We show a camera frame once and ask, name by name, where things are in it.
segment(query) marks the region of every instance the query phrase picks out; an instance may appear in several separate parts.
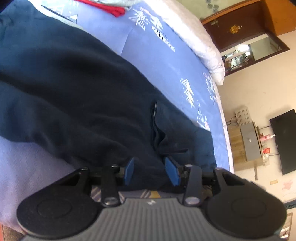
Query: metal screw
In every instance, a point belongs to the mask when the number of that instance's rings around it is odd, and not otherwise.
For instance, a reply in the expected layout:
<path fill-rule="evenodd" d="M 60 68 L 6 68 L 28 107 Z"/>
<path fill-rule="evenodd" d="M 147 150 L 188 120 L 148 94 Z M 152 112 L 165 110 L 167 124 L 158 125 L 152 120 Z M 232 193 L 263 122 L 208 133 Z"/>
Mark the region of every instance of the metal screw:
<path fill-rule="evenodd" d="M 197 205 L 197 204 L 199 204 L 200 199 L 197 198 L 197 197 L 187 197 L 187 198 L 185 199 L 185 202 L 186 202 L 188 205 Z"/>
<path fill-rule="evenodd" d="M 116 197 L 106 197 L 104 203 L 108 206 L 113 206 L 118 204 L 118 199 Z"/>

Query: dark garment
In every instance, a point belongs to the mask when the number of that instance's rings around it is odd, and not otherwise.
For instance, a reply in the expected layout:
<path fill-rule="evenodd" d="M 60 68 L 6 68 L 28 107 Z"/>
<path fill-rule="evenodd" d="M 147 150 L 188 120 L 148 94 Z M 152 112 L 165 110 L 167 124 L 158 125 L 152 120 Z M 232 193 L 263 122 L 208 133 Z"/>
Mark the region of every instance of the dark garment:
<path fill-rule="evenodd" d="M 168 183 L 166 154 L 204 171 L 216 166 L 210 132 L 105 44 L 28 1 L 14 1 L 0 14 L 0 135 L 75 157 L 76 168 L 122 165 L 134 156 L 129 189 Z"/>

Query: white comforter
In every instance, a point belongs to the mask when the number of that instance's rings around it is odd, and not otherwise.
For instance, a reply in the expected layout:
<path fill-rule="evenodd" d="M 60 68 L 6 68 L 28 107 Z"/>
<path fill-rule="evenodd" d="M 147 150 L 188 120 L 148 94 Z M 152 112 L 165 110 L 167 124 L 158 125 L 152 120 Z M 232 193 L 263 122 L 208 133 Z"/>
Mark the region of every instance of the white comforter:
<path fill-rule="evenodd" d="M 215 83 L 222 85 L 224 63 L 219 50 L 200 20 L 176 0 L 145 0 L 145 2 L 200 57 Z"/>

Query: gold door decoration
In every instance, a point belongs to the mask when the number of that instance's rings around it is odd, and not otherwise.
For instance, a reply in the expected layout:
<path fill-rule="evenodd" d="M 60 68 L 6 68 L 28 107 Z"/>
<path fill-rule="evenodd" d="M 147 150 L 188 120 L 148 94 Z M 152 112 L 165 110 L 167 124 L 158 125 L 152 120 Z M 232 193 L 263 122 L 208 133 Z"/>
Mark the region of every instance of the gold door decoration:
<path fill-rule="evenodd" d="M 242 28 L 242 26 L 239 26 L 239 25 L 233 25 L 233 26 L 230 28 L 230 32 L 231 32 L 232 34 L 236 34 L 241 28 Z"/>

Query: bed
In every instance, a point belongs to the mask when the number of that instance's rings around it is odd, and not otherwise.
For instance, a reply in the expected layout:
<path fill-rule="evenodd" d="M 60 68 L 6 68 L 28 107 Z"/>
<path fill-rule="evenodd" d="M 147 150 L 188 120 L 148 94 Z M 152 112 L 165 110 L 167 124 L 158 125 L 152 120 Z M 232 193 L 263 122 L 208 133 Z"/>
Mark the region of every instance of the bed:
<path fill-rule="evenodd" d="M 211 131 L 217 166 L 233 172 L 229 137 L 216 87 L 216 83 L 223 83 L 221 58 L 211 47 L 213 43 L 208 42 L 208 35 L 197 36 L 196 18 L 184 16 L 186 10 L 174 5 L 175 2 L 168 7 L 168 0 L 141 2 L 119 18 L 72 0 L 30 1 L 45 15 L 92 34 L 138 68 L 189 119 Z M 15 209 L 22 199 L 72 172 L 73 168 L 34 143 L 13 143 L 4 138 L 0 138 L 0 158 L 4 172 L 0 177 L 0 190 L 4 193 L 0 200 L 0 222 L 19 230 Z M 99 200 L 99 196 L 100 191 L 95 188 L 92 197 Z M 153 195 L 141 190 L 130 196 Z"/>

